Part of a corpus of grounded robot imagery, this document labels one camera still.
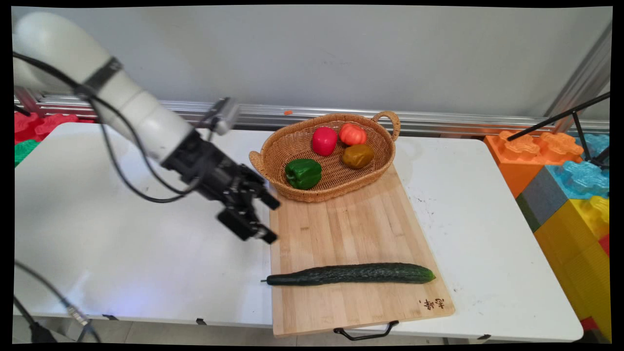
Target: green bell pepper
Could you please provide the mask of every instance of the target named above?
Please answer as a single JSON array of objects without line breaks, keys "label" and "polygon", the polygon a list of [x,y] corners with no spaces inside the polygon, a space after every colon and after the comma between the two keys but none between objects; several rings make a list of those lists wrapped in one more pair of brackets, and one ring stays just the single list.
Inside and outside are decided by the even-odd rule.
[{"label": "green bell pepper", "polygon": [[321,180],[321,164],[312,159],[292,160],[285,171],[286,180],[295,189],[308,190]]}]

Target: wooden cutting board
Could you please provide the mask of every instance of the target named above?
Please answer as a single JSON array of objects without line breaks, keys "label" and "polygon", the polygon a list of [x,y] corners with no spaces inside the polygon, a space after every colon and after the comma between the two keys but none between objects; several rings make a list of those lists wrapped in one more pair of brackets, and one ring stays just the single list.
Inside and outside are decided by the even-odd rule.
[{"label": "wooden cutting board", "polygon": [[404,262],[436,279],[426,284],[340,283],[272,287],[273,333],[311,334],[453,314],[455,308],[394,165],[375,183],[325,202],[278,196],[271,273],[325,265]]}]

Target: cutting board handle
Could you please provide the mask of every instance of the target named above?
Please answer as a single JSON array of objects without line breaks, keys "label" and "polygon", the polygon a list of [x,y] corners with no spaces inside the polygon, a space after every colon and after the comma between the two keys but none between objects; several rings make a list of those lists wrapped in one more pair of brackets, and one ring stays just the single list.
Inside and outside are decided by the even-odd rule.
[{"label": "cutting board handle", "polygon": [[379,119],[383,116],[390,118],[390,121],[392,122],[392,141],[396,141],[399,137],[399,133],[401,132],[401,120],[399,119],[399,116],[392,111],[381,111],[373,117],[373,121],[379,123]]},{"label": "cutting board handle", "polygon": [[383,338],[386,335],[388,335],[390,333],[390,330],[392,330],[392,327],[397,325],[399,323],[398,320],[393,320],[392,322],[388,323],[388,329],[386,329],[385,332],[381,333],[381,334],[373,334],[373,335],[364,335],[362,337],[352,337],[349,334],[347,334],[347,332],[344,331],[344,328],[335,328],[334,329],[334,333],[336,334],[342,334],[344,335],[344,337],[346,337],[347,339],[351,340],[351,341],[357,341],[357,340],[367,340],[367,339],[375,339],[375,338]]}]

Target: blue toy block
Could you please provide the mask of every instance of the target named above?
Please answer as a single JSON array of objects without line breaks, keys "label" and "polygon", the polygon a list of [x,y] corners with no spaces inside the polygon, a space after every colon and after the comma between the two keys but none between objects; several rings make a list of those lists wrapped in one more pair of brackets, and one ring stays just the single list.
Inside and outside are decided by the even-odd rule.
[{"label": "blue toy block", "polygon": [[[581,143],[581,139],[576,138],[577,145],[583,146]],[[608,134],[585,134],[585,142],[587,143],[587,149],[589,153],[596,157],[603,152],[607,146],[609,146],[609,135]],[[583,160],[585,160],[585,153],[581,155]]]},{"label": "blue toy block", "polygon": [[544,167],[552,174],[568,199],[590,199],[592,196],[607,198],[609,178],[595,164],[566,161],[561,166]]},{"label": "blue toy block", "polygon": [[562,166],[544,166],[524,189],[522,198],[541,226],[569,199],[608,198],[608,193],[609,178],[598,166],[567,161]]}]

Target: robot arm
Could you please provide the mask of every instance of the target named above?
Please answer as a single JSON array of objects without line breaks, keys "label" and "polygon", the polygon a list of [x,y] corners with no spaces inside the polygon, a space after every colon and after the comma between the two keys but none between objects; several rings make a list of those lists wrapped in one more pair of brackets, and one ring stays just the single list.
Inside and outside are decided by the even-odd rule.
[{"label": "robot arm", "polygon": [[[259,198],[271,209],[280,205],[264,187],[264,179],[201,139],[191,124],[131,80],[121,64],[83,29],[55,14],[34,12],[18,21],[13,50],[81,82],[80,88],[86,87],[117,109],[132,125],[150,158],[180,173],[187,184],[199,181],[199,193],[225,205],[217,218],[241,239],[256,237],[269,244],[276,240],[277,236],[259,223],[251,203]],[[15,57],[13,79],[16,86],[71,92],[57,78]],[[94,104],[102,121],[137,143],[121,118],[99,102]],[[222,99],[209,113],[215,116],[213,128],[222,135],[232,126],[238,106],[231,99]]]}]

